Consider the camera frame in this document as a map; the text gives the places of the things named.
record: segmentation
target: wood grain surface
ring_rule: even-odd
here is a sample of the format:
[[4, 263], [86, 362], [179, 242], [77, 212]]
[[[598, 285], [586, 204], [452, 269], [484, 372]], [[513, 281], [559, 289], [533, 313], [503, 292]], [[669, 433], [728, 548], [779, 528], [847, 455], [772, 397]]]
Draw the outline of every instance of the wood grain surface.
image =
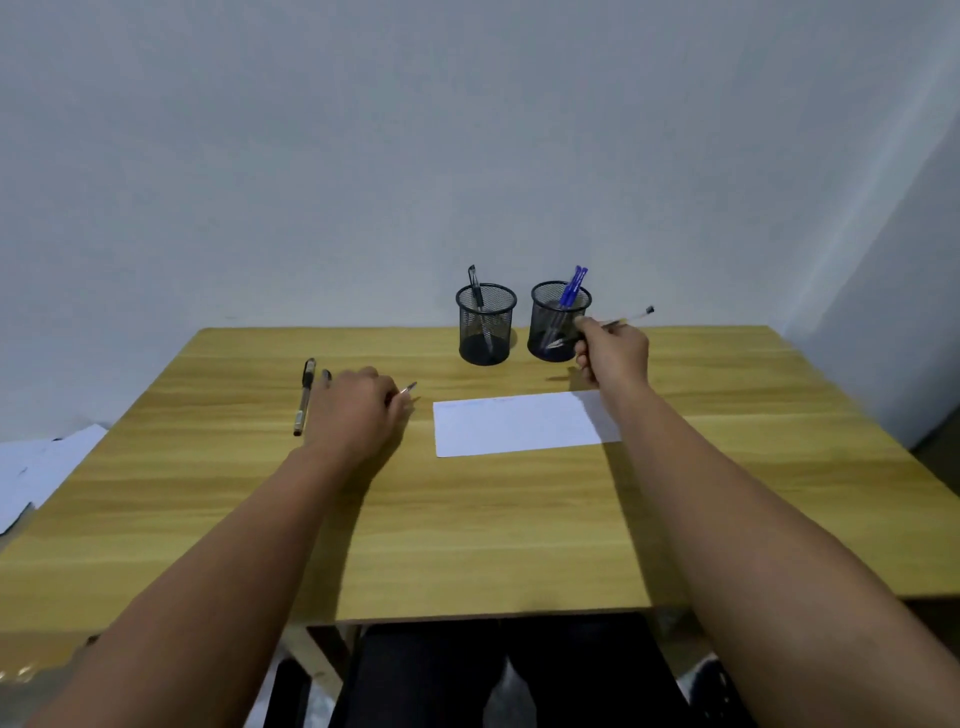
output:
[[[420, 384], [402, 441], [324, 523], [293, 623], [684, 603], [619, 444], [435, 456], [435, 400], [581, 388], [517, 333], [504, 364], [481, 368], [455, 328], [200, 331], [0, 553], [0, 644], [103, 630], [246, 497], [299, 443], [307, 356]], [[718, 448], [898, 595], [960, 594], [960, 498], [772, 330], [649, 335], [654, 386]]]

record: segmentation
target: black pants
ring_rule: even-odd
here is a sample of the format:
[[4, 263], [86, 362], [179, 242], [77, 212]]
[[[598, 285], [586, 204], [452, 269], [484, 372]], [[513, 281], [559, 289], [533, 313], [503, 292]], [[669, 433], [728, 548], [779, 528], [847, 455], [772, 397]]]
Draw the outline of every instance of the black pants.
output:
[[479, 728], [505, 658], [539, 728], [692, 723], [639, 614], [381, 624], [360, 643], [330, 728]]

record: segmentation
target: pen holder containing blue pens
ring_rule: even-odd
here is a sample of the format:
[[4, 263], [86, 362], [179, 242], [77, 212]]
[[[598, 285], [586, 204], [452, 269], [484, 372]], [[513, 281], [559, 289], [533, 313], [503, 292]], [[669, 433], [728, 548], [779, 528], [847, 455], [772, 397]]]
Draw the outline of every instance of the pen holder containing blue pens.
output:
[[530, 317], [530, 336], [527, 349], [543, 361], [568, 361], [573, 358], [577, 343], [577, 328], [573, 320], [583, 316], [593, 301], [586, 288], [577, 291], [573, 303], [561, 305], [568, 286], [565, 280], [548, 280], [534, 286], [530, 292], [534, 310]]
[[487, 367], [510, 355], [510, 326], [516, 293], [496, 283], [479, 283], [480, 300], [471, 287], [457, 291], [460, 306], [460, 355], [470, 364]]

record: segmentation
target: pen holder rim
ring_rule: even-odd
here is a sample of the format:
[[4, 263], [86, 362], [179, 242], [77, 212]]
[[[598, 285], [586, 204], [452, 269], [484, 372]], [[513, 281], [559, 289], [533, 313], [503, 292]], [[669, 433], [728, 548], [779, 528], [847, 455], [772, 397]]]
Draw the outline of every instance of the pen holder rim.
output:
[[542, 280], [540, 283], [535, 285], [530, 289], [530, 299], [534, 302], [534, 305], [538, 305], [540, 308], [546, 308], [548, 311], [556, 311], [557, 313], [574, 313], [576, 311], [586, 311], [590, 308], [590, 304], [593, 303], [593, 296], [590, 295], [590, 292], [586, 288], [582, 287], [577, 292], [577, 294], [585, 294], [587, 296], [587, 302], [584, 305], [578, 306], [569, 306], [568, 308], [561, 308], [559, 305], [552, 305], [550, 303], [543, 303], [537, 300], [537, 289], [544, 285], [550, 285], [551, 283], [559, 283], [560, 285], [567, 285], [568, 281], [566, 280]]
[[506, 291], [507, 293], [509, 293], [514, 300], [512, 303], [510, 303], [510, 305], [504, 306], [503, 308], [488, 309], [486, 306], [484, 306], [484, 309], [481, 311], [479, 308], [475, 307], [474, 305], [460, 300], [460, 296], [464, 293], [464, 291], [470, 290], [469, 285], [465, 285], [463, 288], [457, 291], [457, 295], [453, 297], [453, 300], [457, 302], [458, 306], [460, 306], [464, 310], [469, 311], [470, 313], [476, 316], [499, 316], [501, 314], [507, 313], [507, 311], [512, 311], [516, 308], [516, 293], [514, 293], [512, 290], [507, 288], [507, 286], [500, 285], [499, 283], [481, 283], [480, 290], [483, 291], [484, 288], [499, 288], [501, 291]]

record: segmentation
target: paper on table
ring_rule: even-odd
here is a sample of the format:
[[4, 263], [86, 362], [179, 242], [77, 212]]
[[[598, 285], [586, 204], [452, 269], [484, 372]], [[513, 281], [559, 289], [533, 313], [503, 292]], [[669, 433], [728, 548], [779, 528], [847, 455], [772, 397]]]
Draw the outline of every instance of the paper on table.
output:
[[0, 533], [29, 504], [43, 505], [107, 433], [91, 425], [62, 440], [27, 440], [0, 445]]
[[433, 405], [437, 457], [527, 449], [572, 448], [620, 440], [600, 393], [438, 401]]

